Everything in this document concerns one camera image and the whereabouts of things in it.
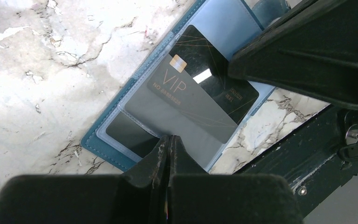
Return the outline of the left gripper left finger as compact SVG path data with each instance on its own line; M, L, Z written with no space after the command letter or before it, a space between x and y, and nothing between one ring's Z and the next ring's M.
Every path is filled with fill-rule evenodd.
M169 137L120 175L20 175L0 191L0 224L166 224Z

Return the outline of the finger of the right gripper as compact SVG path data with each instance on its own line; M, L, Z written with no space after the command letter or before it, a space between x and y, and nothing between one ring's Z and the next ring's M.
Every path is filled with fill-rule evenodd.
M237 51L235 79L358 110L358 0L304 0Z

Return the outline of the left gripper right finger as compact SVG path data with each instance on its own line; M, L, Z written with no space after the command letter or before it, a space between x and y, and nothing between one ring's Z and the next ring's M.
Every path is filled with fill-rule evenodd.
M170 224L301 224L296 198L284 178L270 174L211 175L169 140L167 185Z

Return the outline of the blue card holder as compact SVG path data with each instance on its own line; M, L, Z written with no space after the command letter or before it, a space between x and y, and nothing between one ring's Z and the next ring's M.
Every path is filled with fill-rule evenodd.
M289 9L285 0L195 1L92 125L81 145L126 171L145 158L163 136L178 135L190 156L204 170L211 170L274 87L248 81L259 97L234 134L221 143L152 92L147 82L189 25L195 26L229 63L235 52Z

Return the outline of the black VIP credit card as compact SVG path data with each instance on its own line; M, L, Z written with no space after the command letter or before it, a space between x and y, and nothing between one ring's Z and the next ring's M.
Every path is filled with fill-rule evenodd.
M221 143L258 99L248 82L227 75L228 60L189 25L150 76L147 87Z

